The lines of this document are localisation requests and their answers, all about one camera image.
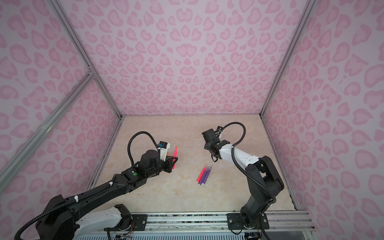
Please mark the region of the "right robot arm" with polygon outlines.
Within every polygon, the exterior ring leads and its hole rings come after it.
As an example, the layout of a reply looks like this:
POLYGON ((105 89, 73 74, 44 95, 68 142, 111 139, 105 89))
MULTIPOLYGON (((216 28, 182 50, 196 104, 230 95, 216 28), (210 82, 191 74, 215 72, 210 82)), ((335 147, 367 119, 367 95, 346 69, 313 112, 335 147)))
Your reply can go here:
POLYGON ((240 210, 240 220, 247 229, 262 226, 262 216, 276 203, 277 195, 285 188, 284 182, 271 158, 250 155, 237 148, 246 130, 243 130, 241 138, 234 144, 221 139, 222 130, 209 129, 202 133, 204 149, 210 152, 214 161, 224 160, 234 164, 247 178, 251 196, 240 210))

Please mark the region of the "purple highlighter pen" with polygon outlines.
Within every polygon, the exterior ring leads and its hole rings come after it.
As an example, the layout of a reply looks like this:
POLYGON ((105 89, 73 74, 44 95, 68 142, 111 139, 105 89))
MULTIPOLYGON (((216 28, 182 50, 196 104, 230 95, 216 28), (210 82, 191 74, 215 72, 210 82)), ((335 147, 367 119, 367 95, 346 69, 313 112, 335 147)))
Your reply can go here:
POLYGON ((208 176, 209 170, 210 170, 210 167, 209 167, 209 166, 207 166, 207 167, 204 169, 203 175, 202 175, 202 177, 200 178, 200 180, 199 180, 199 182, 198 182, 199 186, 205 184, 205 181, 206 181, 206 178, 207 178, 207 176, 208 176))
POLYGON ((205 177, 203 178, 203 181, 202 181, 202 183, 201 183, 201 185, 205 185, 206 184, 206 182, 207 182, 207 179, 208 179, 208 177, 209 177, 209 175, 210 175, 210 173, 211 173, 211 170, 212 170, 212 167, 209 167, 207 170, 206 170, 206 172, 205 172, 205 177))

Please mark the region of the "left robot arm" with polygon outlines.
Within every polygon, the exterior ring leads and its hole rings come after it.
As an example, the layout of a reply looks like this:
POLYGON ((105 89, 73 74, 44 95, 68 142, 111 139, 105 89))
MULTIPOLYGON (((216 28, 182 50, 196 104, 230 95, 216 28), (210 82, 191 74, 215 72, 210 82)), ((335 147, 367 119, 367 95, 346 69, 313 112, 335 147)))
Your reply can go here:
POLYGON ((68 198, 62 195, 52 198, 43 213, 22 226, 14 238, 20 240, 23 232, 35 225, 41 240, 72 240, 80 231, 82 217, 110 200, 138 189, 161 172, 171 173, 177 161, 178 158, 173 156, 161 160, 157 150, 148 150, 139 162, 100 186, 68 198))

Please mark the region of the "pink highlighter pen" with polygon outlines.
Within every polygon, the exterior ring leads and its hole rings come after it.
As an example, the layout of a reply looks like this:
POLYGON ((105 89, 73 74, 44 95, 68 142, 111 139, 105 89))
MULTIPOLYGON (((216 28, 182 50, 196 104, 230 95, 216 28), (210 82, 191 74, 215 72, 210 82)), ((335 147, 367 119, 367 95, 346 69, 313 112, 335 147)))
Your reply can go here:
POLYGON ((172 168, 173 170, 175 169, 175 164, 176 164, 176 161, 177 161, 177 160, 176 160, 177 154, 178 154, 178 152, 177 152, 177 147, 175 147, 174 155, 173 155, 173 157, 174 157, 174 158, 173 158, 173 164, 174 164, 174 165, 173 165, 173 168, 172 168))
POLYGON ((203 176, 205 174, 206 169, 207 169, 207 166, 204 166, 204 168, 202 169, 202 171, 201 171, 201 173, 200 173, 200 175, 199 175, 199 177, 198 177, 198 179, 196 181, 199 185, 200 185, 200 182, 201 182, 201 180, 202 180, 202 178, 203 178, 203 176))

